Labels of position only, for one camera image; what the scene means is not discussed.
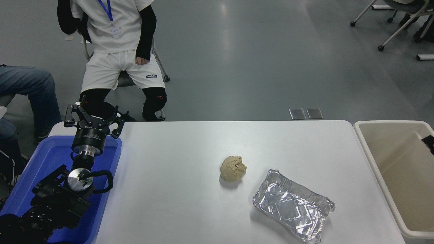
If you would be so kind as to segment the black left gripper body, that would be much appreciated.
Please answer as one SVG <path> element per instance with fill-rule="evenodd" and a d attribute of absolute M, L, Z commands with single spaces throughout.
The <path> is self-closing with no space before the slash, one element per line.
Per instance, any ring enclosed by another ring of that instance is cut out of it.
<path fill-rule="evenodd" d="M 73 152 L 103 152 L 109 129 L 103 124 L 103 119 L 91 117 L 88 123 L 85 119 L 77 123 L 77 131 L 71 149 Z"/>

